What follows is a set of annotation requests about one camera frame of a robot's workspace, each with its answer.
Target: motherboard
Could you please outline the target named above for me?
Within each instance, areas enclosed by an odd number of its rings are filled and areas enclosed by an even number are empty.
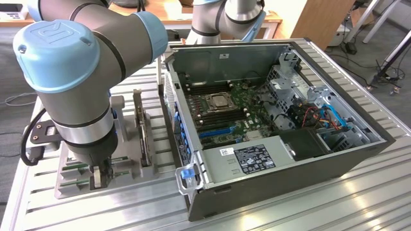
[[[211,149],[270,137],[273,118],[250,81],[187,88],[187,103],[203,145]]]

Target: power supply label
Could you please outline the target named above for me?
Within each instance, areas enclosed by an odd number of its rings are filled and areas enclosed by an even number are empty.
[[[275,167],[265,145],[235,150],[235,155],[243,169],[250,174]]]

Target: ur logo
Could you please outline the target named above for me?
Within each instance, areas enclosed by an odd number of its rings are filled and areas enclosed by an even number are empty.
[[[54,44],[56,41],[68,39],[70,36],[76,33],[80,34],[75,29],[72,29],[64,23],[56,22],[51,25],[47,25],[36,30],[32,30],[31,33],[44,40],[48,44]]]

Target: white sticker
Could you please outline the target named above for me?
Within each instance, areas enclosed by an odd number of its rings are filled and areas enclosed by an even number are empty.
[[[221,149],[222,155],[233,155],[234,154],[234,148],[225,148]]]
[[[221,54],[221,59],[229,59],[230,54]]]

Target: slotted aluminum surface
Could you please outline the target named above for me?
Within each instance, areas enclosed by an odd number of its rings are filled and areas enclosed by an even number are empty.
[[[58,153],[47,154],[30,169],[20,162],[2,230],[411,230],[410,129],[319,48],[303,39],[293,41],[397,138],[383,153],[362,162],[339,179],[188,222],[186,202],[175,182],[152,64],[114,87],[112,94],[124,95],[128,114],[134,111],[132,89],[143,89],[144,107],[152,115],[159,179],[58,200],[52,189]],[[314,84],[322,84],[307,66],[303,72]]]

